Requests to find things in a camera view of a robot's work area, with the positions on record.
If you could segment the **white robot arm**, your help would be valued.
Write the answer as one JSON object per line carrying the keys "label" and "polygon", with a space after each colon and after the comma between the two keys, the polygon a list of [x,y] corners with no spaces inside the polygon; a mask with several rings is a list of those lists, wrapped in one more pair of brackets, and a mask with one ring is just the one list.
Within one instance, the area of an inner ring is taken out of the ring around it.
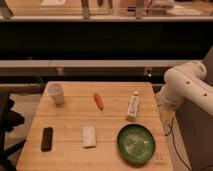
{"label": "white robot arm", "polygon": [[213,116],[213,87],[204,82],[207,69],[202,62],[176,65],[164,74],[165,84],[156,98],[165,108],[177,109],[188,99]]}

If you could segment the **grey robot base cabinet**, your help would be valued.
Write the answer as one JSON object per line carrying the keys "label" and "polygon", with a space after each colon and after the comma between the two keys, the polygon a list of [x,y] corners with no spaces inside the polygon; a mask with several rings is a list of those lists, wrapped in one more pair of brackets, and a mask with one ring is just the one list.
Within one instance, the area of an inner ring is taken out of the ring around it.
{"label": "grey robot base cabinet", "polygon": [[[213,87],[213,46],[202,63],[207,69],[204,82]],[[177,122],[192,171],[213,171],[213,116],[188,99],[176,112]]]}

